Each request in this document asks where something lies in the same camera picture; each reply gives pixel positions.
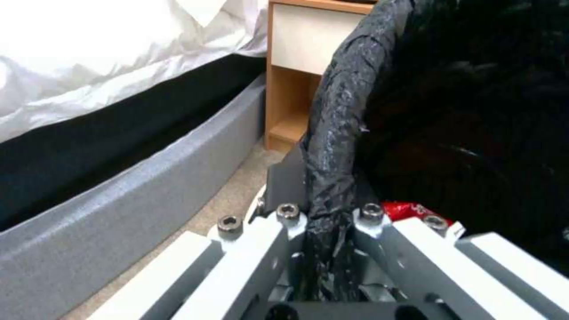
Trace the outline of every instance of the white duvet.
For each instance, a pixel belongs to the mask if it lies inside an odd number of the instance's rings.
[[[266,6],[267,0],[0,1],[0,142],[229,54],[264,55]]]

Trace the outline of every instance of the robotic hand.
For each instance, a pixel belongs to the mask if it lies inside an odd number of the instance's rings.
[[[248,223],[226,216],[208,237],[182,234],[91,319],[569,318],[569,281],[500,235],[457,239],[444,219],[393,222],[373,203],[353,213],[367,302],[289,301],[306,216],[285,203],[251,219],[255,205]]]

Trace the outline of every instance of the wooden nightstand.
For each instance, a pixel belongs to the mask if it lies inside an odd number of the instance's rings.
[[[321,75],[371,9],[334,0],[270,0],[267,149],[287,152],[304,134]]]

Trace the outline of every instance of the gray upholstered bed base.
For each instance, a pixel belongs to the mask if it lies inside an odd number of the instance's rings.
[[[180,228],[262,134],[265,77],[116,177],[0,233],[0,319],[55,319]]]

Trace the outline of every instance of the white drawer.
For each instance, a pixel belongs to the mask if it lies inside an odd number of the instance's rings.
[[[364,16],[275,4],[271,64],[321,75]]]

